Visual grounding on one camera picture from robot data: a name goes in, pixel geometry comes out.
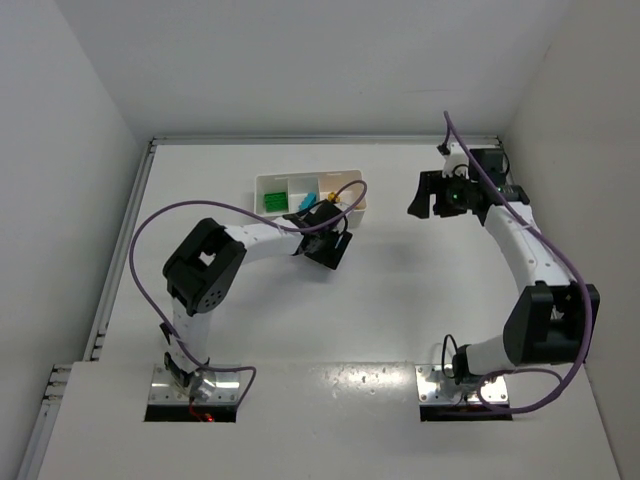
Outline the teal 2x4 lego brick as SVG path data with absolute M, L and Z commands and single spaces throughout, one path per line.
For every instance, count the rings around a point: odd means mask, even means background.
M 301 201 L 298 206 L 298 210 L 305 210 L 313 207 L 318 201 L 318 195 L 315 192 L 309 192 Z

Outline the green lego plate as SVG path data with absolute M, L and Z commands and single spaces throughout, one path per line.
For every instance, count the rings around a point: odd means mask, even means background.
M 286 191 L 269 192 L 263 195 L 263 207 L 266 213 L 289 210 L 288 194 Z

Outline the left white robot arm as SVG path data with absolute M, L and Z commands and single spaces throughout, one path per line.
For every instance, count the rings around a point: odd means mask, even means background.
M 163 327 L 165 368 L 184 388 L 210 365 L 207 354 L 213 312 L 226 298 L 240 268 L 281 256 L 304 256 L 335 270 L 351 241 L 349 215 L 328 200 L 270 223 L 222 225 L 205 218 L 163 267 L 172 319 Z

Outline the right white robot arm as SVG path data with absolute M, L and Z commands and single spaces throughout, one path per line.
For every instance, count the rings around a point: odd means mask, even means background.
M 475 215 L 499 246 L 519 292 L 501 334 L 456 347 L 453 379 L 461 383 L 495 371 L 574 362 L 583 346 L 584 304 L 598 309 L 597 289 L 579 287 L 537 238 L 530 200 L 521 186 L 509 183 L 503 149 L 472 149 L 476 165 L 456 144 L 438 151 L 445 165 L 421 172 L 409 214 L 419 219 Z

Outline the white three-compartment tray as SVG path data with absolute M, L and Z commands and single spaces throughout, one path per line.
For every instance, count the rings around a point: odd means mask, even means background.
M 253 211 L 276 219 L 321 200 L 335 200 L 345 209 L 362 194 L 363 180 L 360 170 L 259 175 L 254 182 Z

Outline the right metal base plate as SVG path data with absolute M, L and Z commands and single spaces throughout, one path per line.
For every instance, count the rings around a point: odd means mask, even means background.
M 482 406 L 478 394 L 481 394 L 489 404 L 507 405 L 509 403 L 506 382 L 502 376 L 483 383 L 473 377 L 470 381 L 456 384 L 453 379 L 447 377 L 450 370 L 450 365 L 446 365 L 445 371 L 436 364 L 415 366 L 417 392 L 421 406 Z

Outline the metal base plate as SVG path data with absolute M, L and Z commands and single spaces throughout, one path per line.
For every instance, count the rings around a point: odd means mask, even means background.
M 453 379 L 447 377 L 450 370 L 450 365 L 446 365 L 445 371 L 436 364 L 415 366 L 417 392 L 421 406 L 482 406 L 478 394 L 481 394 L 489 404 L 507 405 L 509 403 L 506 382 L 502 376 L 483 383 L 473 377 L 470 381 L 456 384 Z
M 148 404 L 151 406 L 235 406 L 240 398 L 238 373 L 196 374 L 192 382 L 180 386 L 166 368 L 155 365 L 151 377 Z

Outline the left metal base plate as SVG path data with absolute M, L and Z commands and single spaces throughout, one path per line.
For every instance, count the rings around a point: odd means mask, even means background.
M 166 368 L 155 365 L 151 377 L 148 404 L 151 406 L 235 406 L 240 398 L 238 373 L 196 374 L 192 382 L 180 386 Z

